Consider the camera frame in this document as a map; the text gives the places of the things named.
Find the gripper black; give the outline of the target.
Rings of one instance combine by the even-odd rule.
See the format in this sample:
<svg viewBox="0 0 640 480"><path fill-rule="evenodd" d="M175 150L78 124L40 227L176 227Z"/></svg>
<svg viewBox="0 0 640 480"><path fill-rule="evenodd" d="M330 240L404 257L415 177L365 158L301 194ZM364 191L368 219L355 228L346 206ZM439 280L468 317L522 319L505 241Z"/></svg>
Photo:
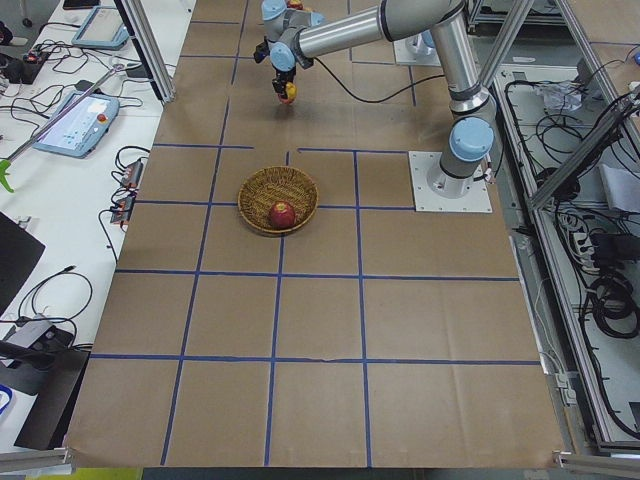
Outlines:
<svg viewBox="0 0 640 480"><path fill-rule="evenodd" d="M293 54L287 48L282 48L281 45L276 48L276 54L280 57L283 57L287 61L294 60ZM260 64L270 55L271 50L269 43L261 42L254 49L253 59L256 64ZM287 82L294 83L296 67L295 64L292 64L289 70L282 70L277 66L274 66L274 69L275 78L272 80L272 86L274 92L278 95L282 92L283 87Z"/></svg>

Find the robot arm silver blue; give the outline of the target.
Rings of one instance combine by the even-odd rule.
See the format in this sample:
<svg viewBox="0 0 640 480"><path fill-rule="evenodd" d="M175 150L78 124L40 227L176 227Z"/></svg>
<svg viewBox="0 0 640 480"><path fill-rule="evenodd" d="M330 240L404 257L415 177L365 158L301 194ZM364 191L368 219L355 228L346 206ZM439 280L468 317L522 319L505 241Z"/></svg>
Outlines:
<svg viewBox="0 0 640 480"><path fill-rule="evenodd" d="M281 102L294 99L296 69L321 56L377 40L389 42L429 32L440 60L455 122L438 163L427 174L432 191L448 198L469 193L474 173L494 141L495 102L479 78L468 40L461 1L382 1L335 21L318 12L295 9L284 1L261 5L265 29L255 47L256 63L268 59Z"/></svg>

